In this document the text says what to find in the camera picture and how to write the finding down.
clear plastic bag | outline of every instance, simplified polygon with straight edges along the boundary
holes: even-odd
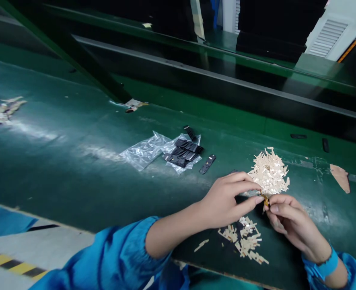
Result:
[[[120,153],[120,156],[138,171],[142,171],[154,161],[163,152],[162,148],[171,142],[170,138],[153,132],[154,136],[151,138],[140,141]]]
[[[176,148],[175,142],[178,139],[184,139],[191,141],[189,135],[180,134],[174,140],[167,138],[155,131],[153,131],[154,136],[148,138],[146,140],[140,141],[130,148],[124,150],[120,153],[120,156],[123,159],[131,164],[136,170],[142,171],[146,168],[152,161],[154,161],[161,153],[171,153]],[[196,144],[200,144],[201,135],[197,136]],[[172,164],[170,162],[166,163],[166,166],[172,166],[178,174],[181,174],[183,171],[187,169],[192,169],[194,164],[202,159],[201,156],[198,155],[193,161],[188,163],[185,168],[179,167],[178,165]]]
[[[187,141],[191,141],[189,135],[187,134],[180,134],[178,137],[176,137],[174,140],[171,140],[170,142],[168,142],[167,144],[165,144],[164,146],[162,146],[162,152],[163,153],[171,153],[172,151],[174,151],[174,149],[176,148],[175,146],[175,142],[178,140],[178,139],[184,139],[184,140],[187,140]],[[198,144],[200,145],[201,143],[201,135],[197,135],[197,141],[194,142],[195,144]],[[198,155],[198,157],[196,157],[193,161],[187,163],[186,167],[185,168],[182,168],[178,165],[175,165],[175,164],[172,164],[170,162],[167,162],[166,163],[166,166],[172,166],[175,171],[177,172],[177,174],[181,174],[182,172],[186,171],[187,169],[192,169],[194,164],[199,162],[200,160],[202,159],[202,157],[200,155]]]

small black component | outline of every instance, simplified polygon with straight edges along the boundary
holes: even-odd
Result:
[[[200,154],[203,151],[203,147],[198,146],[191,141],[187,141],[183,139],[178,139],[175,142],[175,146],[198,154]]]
[[[162,157],[167,162],[170,162],[172,164],[178,165],[178,166],[183,167],[183,168],[185,168],[186,165],[187,165],[187,160],[184,159],[183,157],[179,157],[177,155],[166,153],[166,154],[163,154]]]
[[[290,135],[293,139],[306,139],[307,136],[303,134],[291,134]]]
[[[197,137],[194,134],[194,130],[191,129],[189,125],[184,126],[183,129],[186,130],[187,134],[190,136],[190,138],[193,142],[195,142],[197,140]]]
[[[182,157],[182,158],[186,159],[189,162],[193,161],[198,156],[197,153],[186,151],[185,149],[182,149],[182,148],[179,148],[179,147],[176,147],[171,154],[172,155],[176,155],[179,158]]]
[[[206,163],[202,166],[201,170],[199,171],[200,174],[205,174],[206,171],[210,168],[210,166],[213,164],[214,160],[217,157],[212,154],[209,156],[209,158],[206,160]]]
[[[325,152],[329,153],[329,143],[327,138],[323,138],[323,149]]]

green workbench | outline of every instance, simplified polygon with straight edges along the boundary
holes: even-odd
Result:
[[[69,74],[60,60],[31,54],[25,64],[41,65],[47,75],[0,62],[0,99],[21,95],[28,101],[11,125],[0,126],[0,205],[97,232],[181,210],[200,200],[218,177],[248,171],[253,155],[273,146],[289,168],[287,193],[336,250],[356,258],[356,144],[328,137],[331,153],[325,153],[322,134],[194,96],[184,96],[192,106],[181,105],[181,93],[119,77],[134,96],[152,100],[162,94],[170,106],[176,103],[175,110],[150,104],[126,114],[81,75]],[[204,160],[178,175],[161,158],[138,172],[119,156],[152,131],[175,138],[186,124],[202,135],[202,157],[217,156],[205,175],[198,172]],[[290,133],[308,139],[291,139]],[[350,194],[330,174],[330,163],[349,172]],[[269,265],[240,258],[217,229],[187,239],[173,258],[269,289],[308,289],[300,253],[270,227],[261,209],[248,216],[257,222],[257,251]],[[194,253],[205,239],[209,243]]]

hand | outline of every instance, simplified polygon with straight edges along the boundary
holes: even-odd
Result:
[[[269,201],[270,210],[265,206],[266,214],[277,232],[284,234],[308,260],[321,264],[329,259],[331,246],[294,197],[276,194]]]
[[[218,178],[206,196],[197,203],[198,218],[204,229],[227,226],[252,211],[264,197],[254,196],[237,204],[235,196],[249,190],[262,190],[245,172]]]

air vent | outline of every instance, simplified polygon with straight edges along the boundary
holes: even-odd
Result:
[[[240,11],[241,11],[241,0],[236,0],[235,1],[235,29],[234,29],[235,34],[239,34],[240,32],[240,30],[238,30],[238,17]]]
[[[326,58],[347,26],[345,23],[328,19],[308,53]]]

